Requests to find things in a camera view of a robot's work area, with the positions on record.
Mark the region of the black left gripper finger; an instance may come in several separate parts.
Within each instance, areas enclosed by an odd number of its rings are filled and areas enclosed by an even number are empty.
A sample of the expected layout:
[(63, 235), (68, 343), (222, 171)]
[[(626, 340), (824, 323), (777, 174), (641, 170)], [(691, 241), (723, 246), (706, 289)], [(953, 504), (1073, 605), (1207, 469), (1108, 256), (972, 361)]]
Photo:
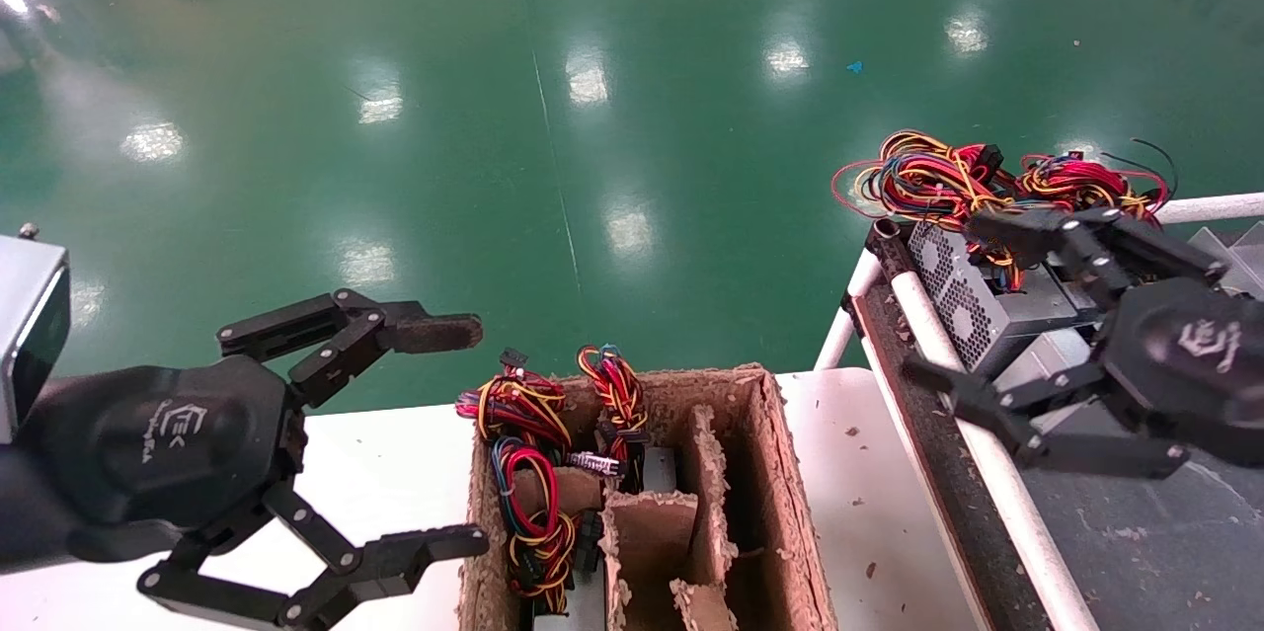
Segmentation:
[[(324, 563), (310, 585), (293, 594), (214, 577), (204, 563), (279, 521)], [(138, 579), (137, 591), (173, 613), (246, 630), (331, 630), (360, 604), (408, 596), (428, 567), (480, 556), (490, 548), (478, 524), (406, 531), (353, 546), (289, 483), (250, 496), (204, 529), (186, 534), (172, 553)]]
[(306, 352), (287, 388), (297, 408), (319, 408), (388, 353), (468, 352), (483, 335), (475, 314), (435, 315), (418, 301), (379, 302), (344, 288), (231, 322), (217, 346), (257, 362)]

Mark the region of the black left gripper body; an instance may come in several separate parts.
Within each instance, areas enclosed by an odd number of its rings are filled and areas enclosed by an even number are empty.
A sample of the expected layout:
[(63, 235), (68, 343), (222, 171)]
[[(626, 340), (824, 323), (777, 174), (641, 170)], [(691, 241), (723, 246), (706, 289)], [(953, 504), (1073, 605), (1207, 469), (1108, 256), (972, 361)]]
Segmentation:
[(51, 381), (20, 425), (20, 560), (172, 550), (250, 496), (293, 484), (303, 425), (287, 382), (257, 360)]

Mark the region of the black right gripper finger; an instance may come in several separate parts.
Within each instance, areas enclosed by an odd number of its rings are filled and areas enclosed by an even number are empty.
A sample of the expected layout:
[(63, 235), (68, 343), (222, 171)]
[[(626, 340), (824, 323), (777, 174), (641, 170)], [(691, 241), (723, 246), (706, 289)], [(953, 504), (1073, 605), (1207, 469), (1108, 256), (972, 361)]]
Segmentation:
[(1224, 260), (1119, 207), (988, 209), (971, 217), (966, 231), (983, 247), (1005, 249), (1023, 267), (1055, 255), (1101, 311), (1115, 310), (1126, 290), (1146, 281), (1183, 278), (1213, 287), (1229, 272)]
[(902, 379), (945, 395), (953, 417), (992, 432), (1019, 467), (1083, 475), (1165, 479), (1189, 460), (1182, 443), (1117, 434), (1039, 432), (1034, 419), (1095, 400), (1107, 401), (1107, 374), (1085, 362), (1044, 379), (997, 391), (973, 371), (911, 354)]

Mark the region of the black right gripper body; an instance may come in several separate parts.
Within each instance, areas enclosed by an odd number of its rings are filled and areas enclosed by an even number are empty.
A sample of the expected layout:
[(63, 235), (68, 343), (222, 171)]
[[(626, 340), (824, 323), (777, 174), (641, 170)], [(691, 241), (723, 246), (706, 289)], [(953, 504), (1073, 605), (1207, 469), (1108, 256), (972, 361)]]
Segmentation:
[(1129, 432), (1263, 462), (1263, 306), (1189, 278), (1126, 290), (1100, 330), (1107, 410)]

